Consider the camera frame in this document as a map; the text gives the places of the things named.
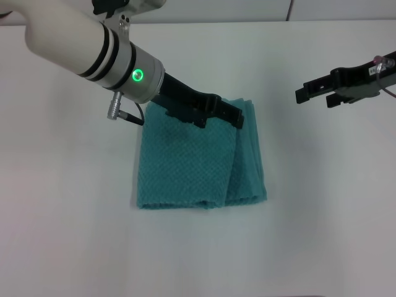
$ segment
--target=white surface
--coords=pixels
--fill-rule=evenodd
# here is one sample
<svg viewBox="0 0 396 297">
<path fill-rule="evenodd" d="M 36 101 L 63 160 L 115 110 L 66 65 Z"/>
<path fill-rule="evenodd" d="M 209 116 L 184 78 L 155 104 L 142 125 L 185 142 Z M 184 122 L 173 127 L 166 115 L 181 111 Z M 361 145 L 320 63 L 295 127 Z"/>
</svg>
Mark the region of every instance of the white surface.
<svg viewBox="0 0 396 297">
<path fill-rule="evenodd" d="M 136 26 L 170 74 L 254 100 L 269 201 L 212 211 L 137 210 L 138 128 L 1 28 L 1 296 L 393 296 L 396 101 L 328 110 L 295 90 L 394 51 L 395 27 Z"/>
<path fill-rule="evenodd" d="M 394 0 L 295 0 L 290 20 L 396 19 Z"/>
<path fill-rule="evenodd" d="M 93 15 L 91 0 L 64 0 Z M 156 11 L 137 15 L 136 23 L 256 22 L 286 20 L 290 0 L 167 0 Z M 21 15 L 12 14 L 0 25 L 24 24 Z"/>
</svg>

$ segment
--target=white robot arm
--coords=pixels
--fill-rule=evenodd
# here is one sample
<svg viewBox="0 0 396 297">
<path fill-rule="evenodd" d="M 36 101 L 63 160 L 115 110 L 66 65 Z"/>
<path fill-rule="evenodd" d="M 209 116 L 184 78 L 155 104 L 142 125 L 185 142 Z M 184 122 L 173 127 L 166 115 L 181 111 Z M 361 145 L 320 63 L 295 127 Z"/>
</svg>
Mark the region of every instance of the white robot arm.
<svg viewBox="0 0 396 297">
<path fill-rule="evenodd" d="M 165 73 L 158 59 L 129 41 L 131 17 L 160 8 L 165 1 L 92 0 L 95 14 L 106 13 L 102 23 L 62 0 L 0 0 L 0 12 L 17 11 L 26 18 L 25 40 L 33 53 L 113 91 L 110 119 L 142 124 L 119 110 L 124 96 L 139 104 L 152 100 L 170 116 L 198 127 L 218 117 L 242 128 L 241 110 L 218 95 L 182 84 Z"/>
</svg>

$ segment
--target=metal connector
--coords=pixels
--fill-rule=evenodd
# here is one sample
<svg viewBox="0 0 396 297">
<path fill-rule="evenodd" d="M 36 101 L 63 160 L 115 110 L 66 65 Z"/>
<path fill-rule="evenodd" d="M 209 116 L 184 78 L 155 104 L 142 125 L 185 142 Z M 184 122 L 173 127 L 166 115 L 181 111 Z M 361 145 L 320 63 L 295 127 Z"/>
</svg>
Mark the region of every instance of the metal connector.
<svg viewBox="0 0 396 297">
<path fill-rule="evenodd" d="M 111 119 L 113 121 L 117 120 L 117 118 L 121 118 L 121 119 L 124 119 L 125 121 L 143 126 L 144 114 L 143 114 L 142 108 L 139 106 L 139 104 L 136 103 L 136 106 L 140 111 L 140 116 L 142 117 L 141 119 L 131 115 L 130 113 L 120 110 L 122 97 L 123 97 L 122 92 L 114 93 L 113 99 L 109 106 L 109 111 L 107 112 L 107 118 Z"/>
<path fill-rule="evenodd" d="M 379 65 L 382 66 L 383 69 L 381 69 L 381 71 L 384 69 L 387 69 L 387 68 L 395 67 L 395 60 L 386 58 L 386 57 L 382 57 L 382 56 L 375 56 L 373 62 L 377 66 L 379 66 Z"/>
<path fill-rule="evenodd" d="M 113 100 L 110 103 L 109 111 L 107 112 L 107 118 L 115 121 L 119 115 L 119 109 L 121 107 L 121 98 L 123 93 L 115 92 Z"/>
<path fill-rule="evenodd" d="M 131 11 L 132 15 L 161 8 L 166 0 L 92 0 L 95 15 L 106 13 L 106 18 L 122 11 Z"/>
</svg>

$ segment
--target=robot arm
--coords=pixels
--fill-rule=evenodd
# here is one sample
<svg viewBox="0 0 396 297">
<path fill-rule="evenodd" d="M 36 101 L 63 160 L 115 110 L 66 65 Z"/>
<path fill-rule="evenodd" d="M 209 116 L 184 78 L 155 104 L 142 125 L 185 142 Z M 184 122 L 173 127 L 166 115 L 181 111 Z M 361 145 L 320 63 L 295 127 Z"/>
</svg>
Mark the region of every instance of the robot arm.
<svg viewBox="0 0 396 297">
<path fill-rule="evenodd" d="M 306 82 L 296 91 L 298 104 L 311 98 L 334 92 L 326 96 L 327 107 L 333 108 L 341 103 L 355 103 L 364 98 L 372 98 L 386 88 L 396 84 L 396 51 L 384 57 L 376 56 L 373 61 L 353 68 L 336 68 L 329 75 Z"/>
<path fill-rule="evenodd" d="M 106 13 L 102 23 L 61 0 L 0 0 L 0 10 L 18 11 L 26 18 L 25 40 L 32 52 L 113 91 L 110 119 L 141 124 L 119 109 L 125 97 L 137 104 L 152 100 L 168 115 L 198 127 L 218 117 L 242 128 L 241 110 L 218 95 L 182 84 L 165 73 L 161 61 L 129 40 L 131 17 L 160 8 L 165 1 L 92 0 L 94 14 Z"/>
</svg>

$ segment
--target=teal towel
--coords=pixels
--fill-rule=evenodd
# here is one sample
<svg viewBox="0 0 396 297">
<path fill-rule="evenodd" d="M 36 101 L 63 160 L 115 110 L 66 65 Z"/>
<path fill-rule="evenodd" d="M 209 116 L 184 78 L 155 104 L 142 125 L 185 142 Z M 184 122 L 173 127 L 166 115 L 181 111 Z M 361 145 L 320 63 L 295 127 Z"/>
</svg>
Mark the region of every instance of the teal towel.
<svg viewBox="0 0 396 297">
<path fill-rule="evenodd" d="M 208 119 L 201 129 L 148 104 L 137 183 L 139 208 L 213 209 L 266 200 L 253 104 L 243 99 L 230 103 L 243 110 L 242 129 L 217 118 Z"/>
</svg>

